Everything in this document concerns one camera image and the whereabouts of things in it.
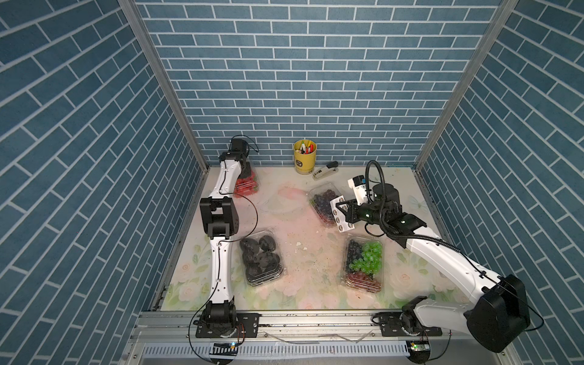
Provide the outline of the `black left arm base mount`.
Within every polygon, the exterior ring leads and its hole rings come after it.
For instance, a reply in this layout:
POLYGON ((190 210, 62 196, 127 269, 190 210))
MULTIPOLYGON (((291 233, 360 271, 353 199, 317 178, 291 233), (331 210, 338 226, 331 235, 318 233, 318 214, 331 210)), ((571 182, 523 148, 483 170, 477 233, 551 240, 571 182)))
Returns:
POLYGON ((259 330, 259 313, 236 310, 234 301, 223 304, 207 303, 197 319, 196 338, 256 338, 259 330))

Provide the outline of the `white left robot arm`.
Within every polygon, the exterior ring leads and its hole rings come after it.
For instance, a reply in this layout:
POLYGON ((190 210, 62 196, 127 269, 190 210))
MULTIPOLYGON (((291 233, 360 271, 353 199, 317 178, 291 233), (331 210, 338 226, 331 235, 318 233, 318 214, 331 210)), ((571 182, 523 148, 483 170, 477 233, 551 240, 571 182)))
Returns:
POLYGON ((249 151, 247 141, 232 139, 229 149, 219 158, 220 172, 213 190, 199 202, 202 226, 211 244, 211 294, 197 324, 198 338, 231 337, 237 330, 237 311, 231 289, 231 253, 240 219, 234 195, 237 180, 248 163, 249 151))

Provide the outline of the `white fruit sticker sheet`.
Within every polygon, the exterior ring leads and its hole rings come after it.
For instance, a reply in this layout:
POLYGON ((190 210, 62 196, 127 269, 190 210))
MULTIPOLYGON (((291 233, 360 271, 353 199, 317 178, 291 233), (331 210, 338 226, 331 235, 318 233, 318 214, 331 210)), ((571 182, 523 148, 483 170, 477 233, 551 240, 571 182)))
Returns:
POLYGON ((344 197, 344 196, 339 196, 339 197, 337 197, 337 198, 334 198, 334 199, 332 199, 332 200, 330 201, 330 208, 331 208, 331 210, 332 210, 333 219, 334 219, 334 222, 335 222, 335 224, 336 224, 336 227, 337 227, 336 218, 337 218, 339 215, 342 215, 342 216, 344 216, 344 217, 345 217, 345 215, 344 215, 344 214, 342 214, 342 213, 341 213, 339 210, 337 210, 337 209, 336 209, 336 207, 335 207, 335 204, 336 204, 337 202, 339 202, 339 201, 341 201, 341 202, 342 202, 342 201, 345 201, 345 197, 344 197))

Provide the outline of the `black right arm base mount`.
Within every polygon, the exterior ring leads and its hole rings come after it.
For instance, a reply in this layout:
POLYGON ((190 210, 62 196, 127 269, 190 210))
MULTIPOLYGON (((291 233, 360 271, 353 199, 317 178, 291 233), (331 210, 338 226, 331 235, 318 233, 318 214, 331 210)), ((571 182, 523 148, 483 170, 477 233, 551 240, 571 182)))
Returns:
POLYGON ((389 310, 386 312, 375 313, 371 317, 371 322, 380 327, 383 337, 437 337, 443 334, 439 327, 426 327, 421 324, 415 315, 415 307, 422 301, 426 300, 425 296, 418 296, 404 305, 401 310, 389 310))

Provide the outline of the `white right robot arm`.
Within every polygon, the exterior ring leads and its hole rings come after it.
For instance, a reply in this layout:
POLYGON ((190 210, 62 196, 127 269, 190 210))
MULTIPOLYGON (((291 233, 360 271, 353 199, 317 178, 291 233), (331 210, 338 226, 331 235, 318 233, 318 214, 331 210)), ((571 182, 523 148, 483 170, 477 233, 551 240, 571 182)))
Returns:
POLYGON ((514 275, 498 275, 442 240, 419 217, 404 212, 398 190, 384 175, 379 178, 372 185, 368 173, 356 176, 348 182, 354 199, 339 196, 331 200, 339 228, 353 228, 358 222, 377 226, 383 235, 450 279, 469 301, 456 304, 418 296, 401 309, 403 331, 417 336, 427 329, 453 330, 471 335, 488 351, 502 352, 531 323, 533 310, 523 282, 514 275))

